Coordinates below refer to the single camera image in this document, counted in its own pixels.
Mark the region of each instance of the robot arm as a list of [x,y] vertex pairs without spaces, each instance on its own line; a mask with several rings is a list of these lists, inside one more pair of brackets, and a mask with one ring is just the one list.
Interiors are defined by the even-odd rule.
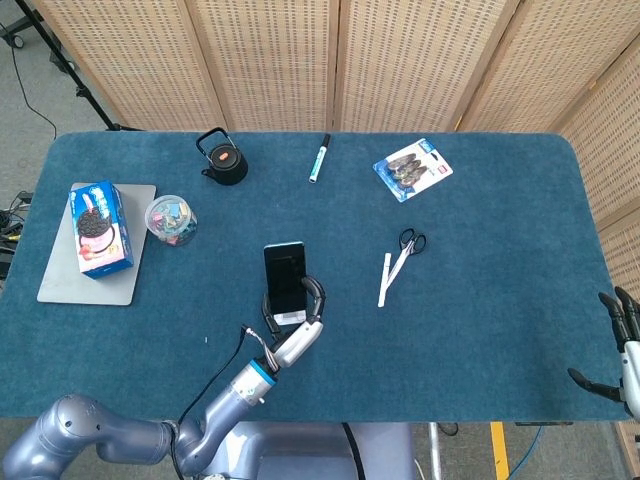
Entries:
[[622,308],[615,299],[604,293],[600,293],[598,298],[609,312],[622,361],[620,387],[591,382],[574,368],[568,372],[573,381],[587,392],[624,403],[627,413],[640,419],[640,304],[620,287],[616,287],[615,292]]
[[305,277],[303,284],[315,300],[307,320],[271,349],[255,332],[245,329],[245,334],[262,343],[265,356],[251,360],[207,407],[202,429],[186,418],[173,439],[168,422],[124,418],[89,397],[67,395],[10,447],[3,460],[5,478],[58,480],[82,450],[93,444],[107,462],[152,465],[170,452],[172,442],[182,475],[197,475],[211,463],[229,431],[276,384],[280,367],[295,363],[320,335],[324,290],[312,277]]

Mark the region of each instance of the phone screen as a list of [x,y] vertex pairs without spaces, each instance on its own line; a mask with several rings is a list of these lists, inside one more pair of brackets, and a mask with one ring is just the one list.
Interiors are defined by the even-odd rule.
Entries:
[[302,242],[264,247],[267,286],[271,313],[297,312],[307,308],[307,291],[302,285],[306,275]]

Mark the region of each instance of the metal pole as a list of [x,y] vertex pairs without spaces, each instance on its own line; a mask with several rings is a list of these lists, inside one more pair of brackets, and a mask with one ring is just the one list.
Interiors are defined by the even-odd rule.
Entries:
[[20,7],[20,10],[22,10],[22,12],[25,14],[25,16],[31,21],[31,23],[33,24],[35,29],[38,31],[38,33],[40,34],[40,36],[42,37],[44,42],[49,46],[49,48],[54,53],[54,55],[56,57],[58,57],[58,59],[60,60],[60,62],[64,66],[64,69],[67,71],[69,76],[73,79],[74,82],[76,82],[76,85],[78,86],[77,95],[78,96],[82,96],[82,97],[87,99],[87,101],[91,104],[91,106],[96,111],[96,113],[100,116],[102,121],[105,123],[105,125],[107,126],[107,129],[109,129],[109,130],[120,130],[121,129],[120,126],[117,125],[117,124],[114,124],[111,121],[111,119],[109,118],[109,115],[107,115],[107,113],[102,109],[100,104],[93,97],[93,94],[91,93],[91,91],[82,82],[82,80],[76,74],[76,72],[73,70],[73,68],[71,68],[71,65],[69,65],[69,63],[67,62],[67,59],[64,58],[64,55],[62,55],[62,52],[56,46],[56,44],[53,42],[53,40],[51,39],[51,37],[49,36],[47,31],[44,29],[44,27],[42,25],[40,25],[40,21],[33,14],[33,12],[29,8],[29,6],[25,3],[25,1],[24,0],[15,0],[15,2],[18,5],[18,7]]
[[429,422],[429,443],[431,444],[431,478],[442,480],[440,468],[440,444],[438,443],[438,424]]

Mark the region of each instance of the blue felt tablecloth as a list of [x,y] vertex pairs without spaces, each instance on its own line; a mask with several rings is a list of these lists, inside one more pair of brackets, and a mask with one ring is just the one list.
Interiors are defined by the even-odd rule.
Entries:
[[[195,133],[66,135],[51,147],[0,301],[1,416],[92,395],[123,414],[175,418],[260,315],[265,244],[302,240],[327,291],[325,330],[283,371],[255,419],[617,419],[566,369],[615,384],[620,367],[597,292],[610,280],[574,153],[547,134],[427,134],[454,174],[404,204],[372,164],[419,134],[236,133],[249,174],[200,174]],[[148,236],[130,307],[40,304],[36,294],[74,182],[146,183],[184,197],[198,232]],[[426,232],[377,308],[385,252]],[[239,358],[211,399],[260,350]]]

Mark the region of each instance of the plastic container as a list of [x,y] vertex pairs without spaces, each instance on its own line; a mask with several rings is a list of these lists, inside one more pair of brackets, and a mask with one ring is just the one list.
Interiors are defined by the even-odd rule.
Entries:
[[147,207],[144,221],[151,233],[174,247],[191,240],[198,225],[189,204],[177,195],[156,198]]

